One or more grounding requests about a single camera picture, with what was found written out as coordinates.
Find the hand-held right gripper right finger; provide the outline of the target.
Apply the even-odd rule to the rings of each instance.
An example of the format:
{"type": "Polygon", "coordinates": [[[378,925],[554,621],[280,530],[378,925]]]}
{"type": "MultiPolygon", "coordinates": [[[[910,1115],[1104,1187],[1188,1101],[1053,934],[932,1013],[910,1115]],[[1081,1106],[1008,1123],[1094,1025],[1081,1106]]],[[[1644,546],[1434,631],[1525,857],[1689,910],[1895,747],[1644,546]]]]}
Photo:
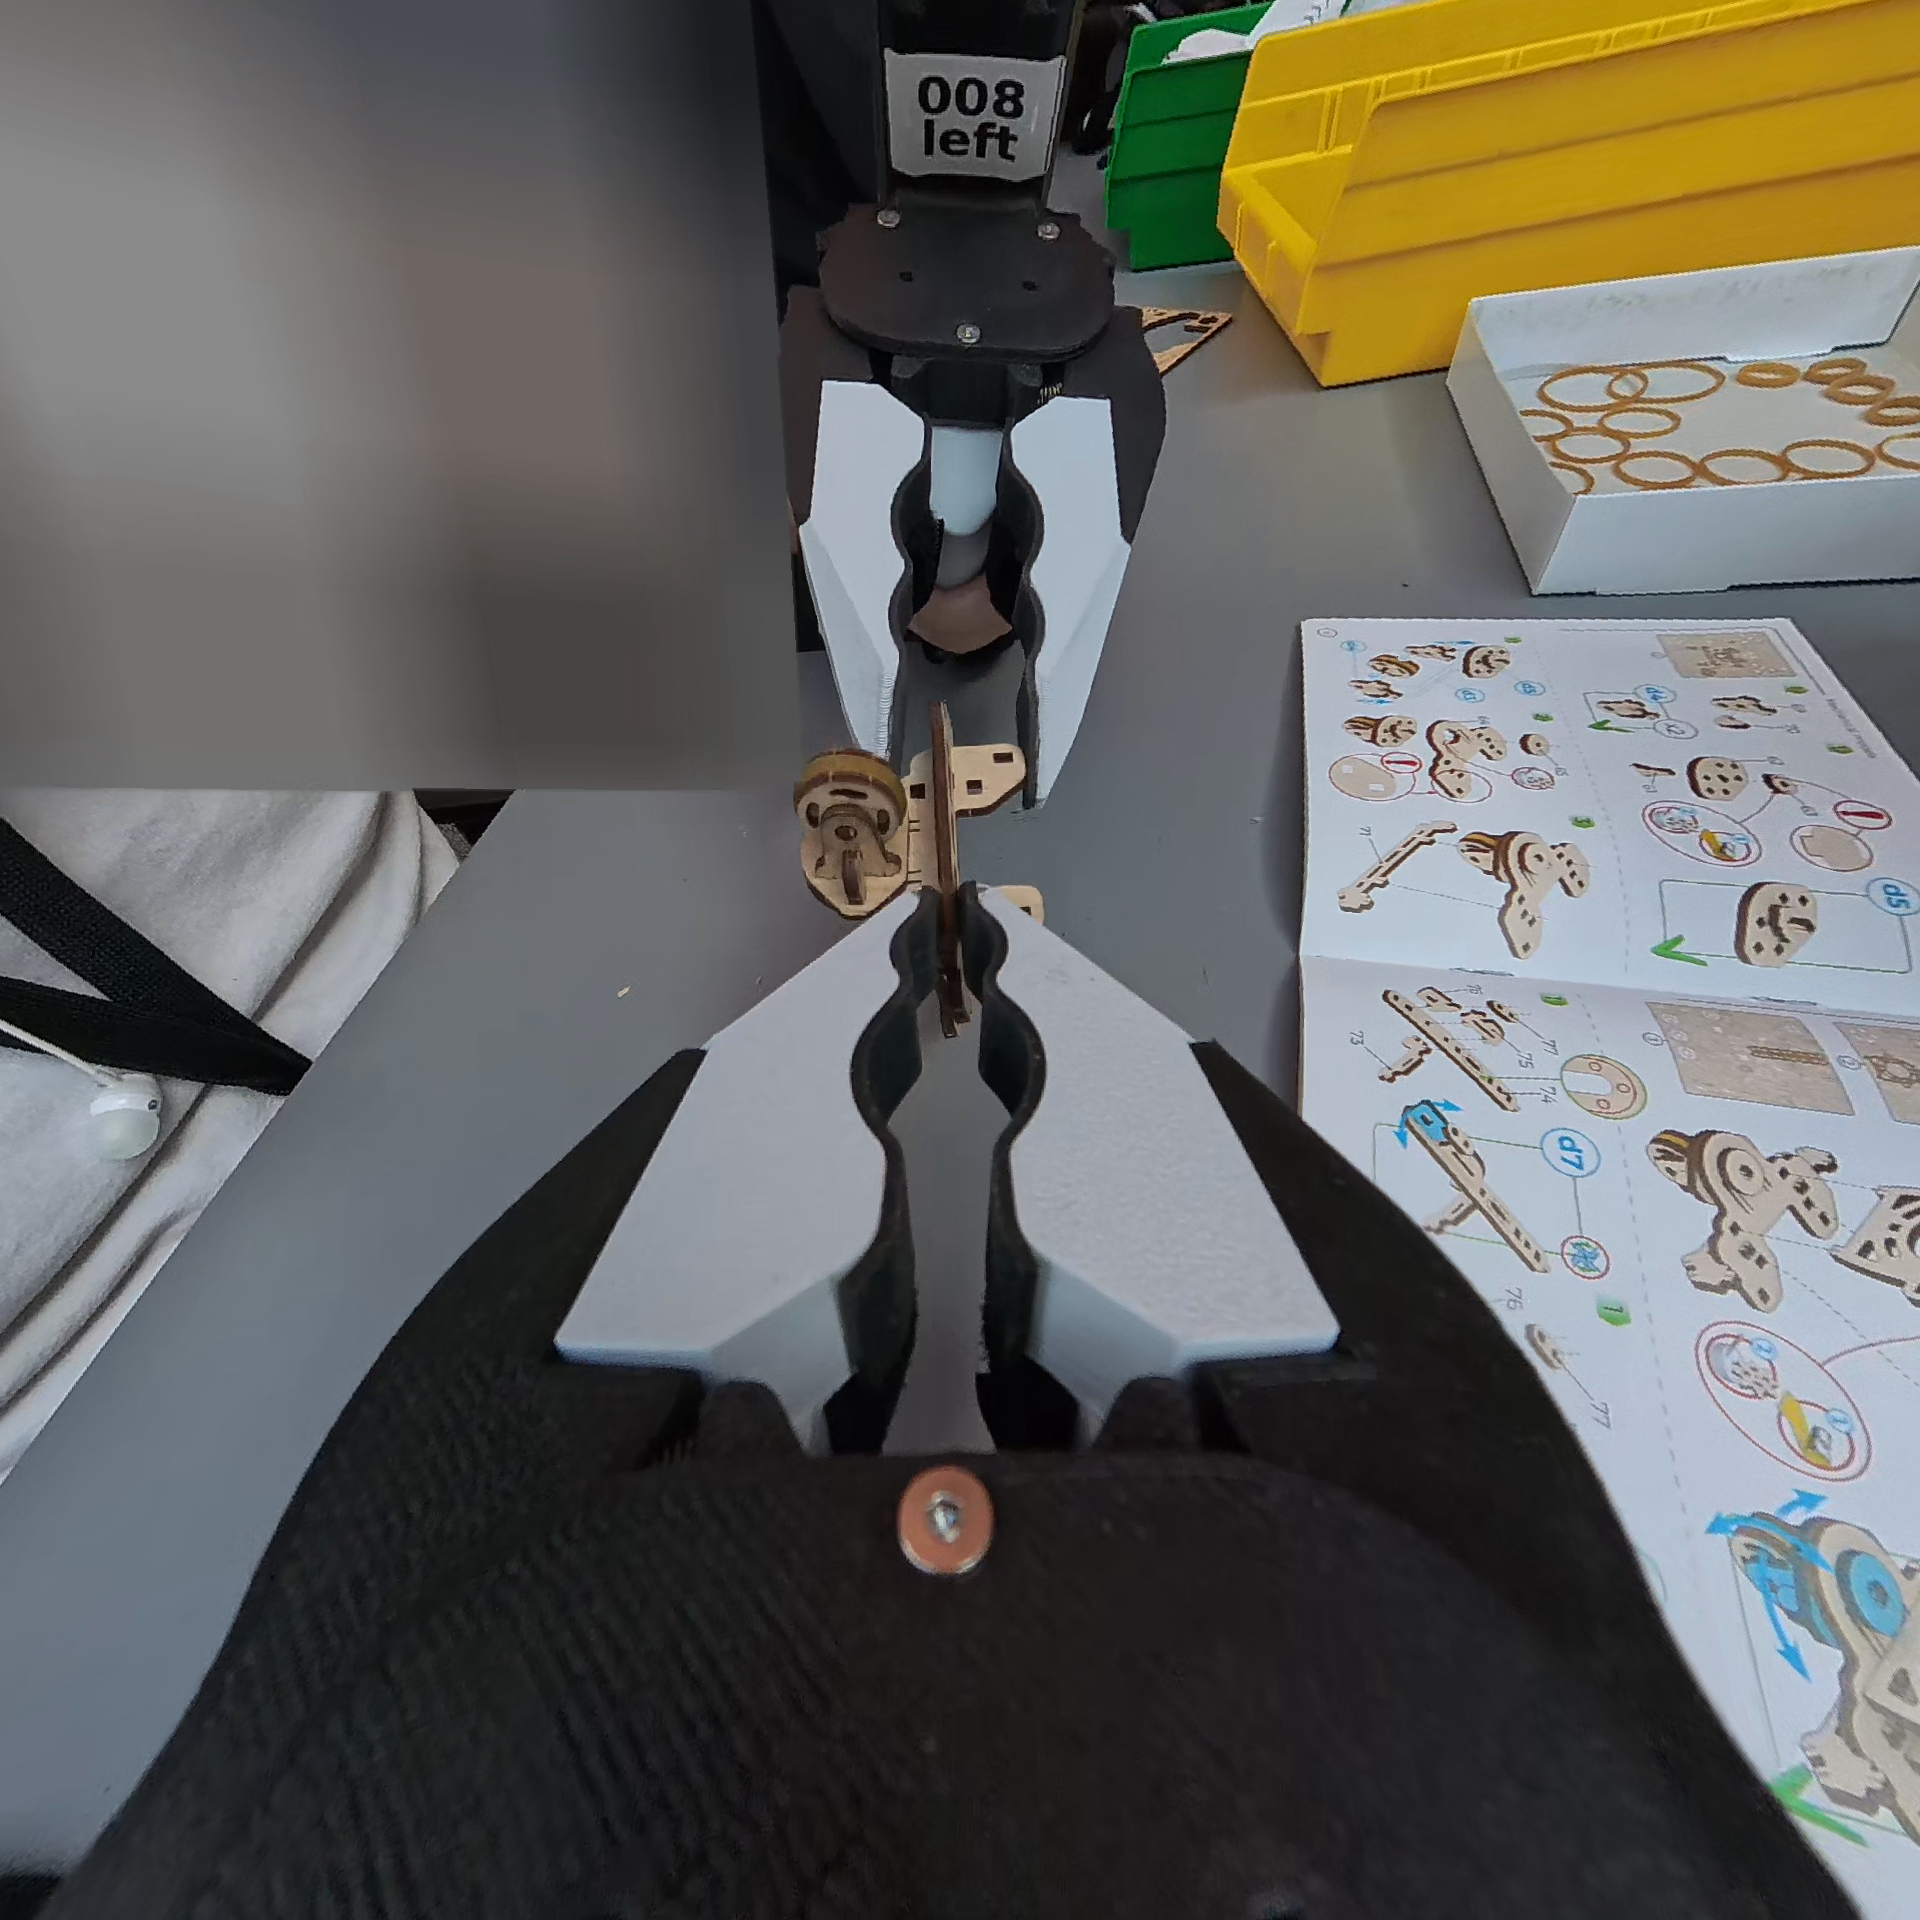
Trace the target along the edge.
{"type": "Polygon", "coordinates": [[[992,1150],[976,1400],[1071,1449],[1140,1377],[1327,1353],[1312,1280],[1194,1041],[992,887],[960,904],[992,1150]]]}

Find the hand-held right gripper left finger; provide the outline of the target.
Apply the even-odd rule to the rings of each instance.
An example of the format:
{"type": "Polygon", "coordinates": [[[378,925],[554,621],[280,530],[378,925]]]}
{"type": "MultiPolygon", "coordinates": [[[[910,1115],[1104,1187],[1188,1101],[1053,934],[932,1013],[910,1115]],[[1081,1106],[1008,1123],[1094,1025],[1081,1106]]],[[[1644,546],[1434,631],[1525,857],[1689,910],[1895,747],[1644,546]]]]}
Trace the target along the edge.
{"type": "Polygon", "coordinates": [[[900,898],[705,1041],[560,1323],[566,1360],[760,1382],[806,1449],[879,1449],[919,1315],[888,1122],[936,954],[934,896],[900,898]]]}

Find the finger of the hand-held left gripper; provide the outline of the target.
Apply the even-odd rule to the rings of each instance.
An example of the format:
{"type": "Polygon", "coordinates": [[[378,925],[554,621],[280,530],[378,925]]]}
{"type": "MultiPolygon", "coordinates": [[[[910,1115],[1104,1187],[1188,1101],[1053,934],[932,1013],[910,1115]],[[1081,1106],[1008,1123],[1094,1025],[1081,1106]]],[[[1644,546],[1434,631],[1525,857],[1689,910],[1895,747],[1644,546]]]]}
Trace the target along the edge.
{"type": "Polygon", "coordinates": [[[821,385],[800,553],[858,749],[895,752],[900,605],[927,525],[927,422],[877,382],[821,385]]]}
{"type": "Polygon", "coordinates": [[[1023,809],[1047,801],[1085,714],[1132,541],[1120,525],[1113,407],[1063,394],[1000,445],[1000,530],[1021,655],[1023,809]]]}

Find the wooden model assembly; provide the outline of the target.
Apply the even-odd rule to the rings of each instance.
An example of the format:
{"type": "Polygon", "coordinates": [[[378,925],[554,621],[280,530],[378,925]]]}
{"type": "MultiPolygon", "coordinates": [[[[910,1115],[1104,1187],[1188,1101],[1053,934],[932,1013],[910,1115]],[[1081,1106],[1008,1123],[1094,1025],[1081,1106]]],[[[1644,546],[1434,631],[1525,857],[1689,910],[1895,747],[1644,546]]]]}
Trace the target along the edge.
{"type": "Polygon", "coordinates": [[[833,749],[812,755],[792,787],[806,887],[847,921],[864,921],[904,890],[941,903],[934,991],[943,1032],[969,1019],[962,976],[957,823],[1023,791],[1012,742],[960,744],[943,703],[927,707],[927,749],[895,773],[881,755],[833,749]]]}

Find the green plastic bin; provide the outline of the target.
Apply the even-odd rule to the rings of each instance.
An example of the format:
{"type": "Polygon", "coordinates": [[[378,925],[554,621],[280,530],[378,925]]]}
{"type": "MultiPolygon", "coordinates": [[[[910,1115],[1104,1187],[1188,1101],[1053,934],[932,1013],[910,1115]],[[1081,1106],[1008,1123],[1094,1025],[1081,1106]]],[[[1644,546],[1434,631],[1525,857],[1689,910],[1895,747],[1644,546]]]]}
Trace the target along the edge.
{"type": "Polygon", "coordinates": [[[1249,49],[1170,62],[1193,31],[1247,33],[1264,5],[1137,24],[1128,38],[1105,162],[1105,226],[1127,241],[1132,272],[1231,257],[1215,226],[1225,162],[1249,49]]]}

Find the assembly instruction booklet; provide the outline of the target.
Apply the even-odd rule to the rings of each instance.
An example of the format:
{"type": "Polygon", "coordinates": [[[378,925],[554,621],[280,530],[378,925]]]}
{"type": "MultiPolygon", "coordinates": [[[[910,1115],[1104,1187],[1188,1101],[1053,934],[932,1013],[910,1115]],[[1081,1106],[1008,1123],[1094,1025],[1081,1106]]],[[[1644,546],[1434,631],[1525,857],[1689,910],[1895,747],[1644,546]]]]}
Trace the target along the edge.
{"type": "Polygon", "coordinates": [[[1302,624],[1306,1122],[1528,1353],[1914,1915],[1914,778],[1784,618],[1302,624]]]}

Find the white cardboard tray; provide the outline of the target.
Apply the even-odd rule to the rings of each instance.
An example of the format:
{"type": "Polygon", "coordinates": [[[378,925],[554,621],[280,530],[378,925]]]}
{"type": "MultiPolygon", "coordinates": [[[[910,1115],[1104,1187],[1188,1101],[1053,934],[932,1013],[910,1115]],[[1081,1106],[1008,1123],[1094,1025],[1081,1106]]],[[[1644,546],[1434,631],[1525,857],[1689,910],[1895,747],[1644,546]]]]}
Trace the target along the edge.
{"type": "Polygon", "coordinates": [[[1470,306],[1446,389],[1534,591],[1918,571],[1914,246],[1470,306]]]}

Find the yellow plastic bin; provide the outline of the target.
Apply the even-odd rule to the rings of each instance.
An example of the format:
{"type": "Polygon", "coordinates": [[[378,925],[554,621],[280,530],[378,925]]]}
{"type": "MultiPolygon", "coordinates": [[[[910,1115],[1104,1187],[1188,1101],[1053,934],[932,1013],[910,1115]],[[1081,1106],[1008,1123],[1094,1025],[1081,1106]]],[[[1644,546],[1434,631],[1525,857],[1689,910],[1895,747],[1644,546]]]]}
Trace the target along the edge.
{"type": "Polygon", "coordinates": [[[1914,243],[1914,75],[1594,134],[1474,88],[1334,119],[1246,103],[1218,205],[1322,385],[1441,368],[1476,296],[1914,243]]]}
{"type": "Polygon", "coordinates": [[[1344,15],[1266,40],[1247,66],[1228,167],[1350,145],[1389,101],[1745,31],[1841,1],[1431,1],[1344,15]]]}

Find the person's white shirt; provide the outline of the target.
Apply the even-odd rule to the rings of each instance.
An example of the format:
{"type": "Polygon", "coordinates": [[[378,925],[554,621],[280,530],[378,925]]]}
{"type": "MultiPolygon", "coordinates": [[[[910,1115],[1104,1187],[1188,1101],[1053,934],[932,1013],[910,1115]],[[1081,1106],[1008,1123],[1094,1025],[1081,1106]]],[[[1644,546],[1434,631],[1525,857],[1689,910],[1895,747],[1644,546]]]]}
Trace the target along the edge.
{"type": "Polygon", "coordinates": [[[5,791],[12,1471],[466,851],[413,793],[5,791]],[[158,1078],[89,1145],[92,1072],[158,1078]]]}

